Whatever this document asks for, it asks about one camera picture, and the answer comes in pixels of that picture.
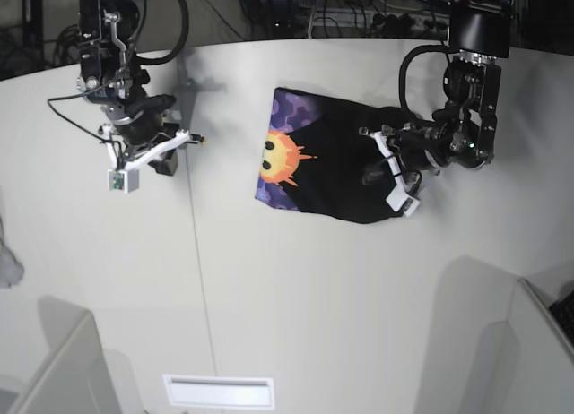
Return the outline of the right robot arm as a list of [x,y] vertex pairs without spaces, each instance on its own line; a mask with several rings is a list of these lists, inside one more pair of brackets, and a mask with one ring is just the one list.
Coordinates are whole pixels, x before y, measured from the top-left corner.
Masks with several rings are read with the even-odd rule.
[[180,33],[165,56],[147,58],[136,50],[147,16],[135,0],[79,0],[79,86],[84,99],[100,106],[108,118],[97,135],[108,146],[116,171],[149,165],[156,173],[173,176],[177,149],[201,143],[168,121],[177,99],[169,94],[149,95],[148,67],[165,65],[183,50],[189,31],[186,0],[176,0]]

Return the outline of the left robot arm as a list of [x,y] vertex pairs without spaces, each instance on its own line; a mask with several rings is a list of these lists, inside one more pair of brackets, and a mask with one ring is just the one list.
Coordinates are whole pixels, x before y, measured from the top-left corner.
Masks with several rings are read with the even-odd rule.
[[[406,182],[418,190],[425,171],[451,164],[479,169],[494,155],[501,69],[509,56],[513,0],[449,0],[448,41],[411,50],[398,72],[398,98],[404,121],[383,124],[372,138],[382,141],[383,158],[362,173],[365,185]],[[447,101],[431,118],[418,117],[406,98],[407,71],[418,56],[441,53],[447,59],[443,91]]]

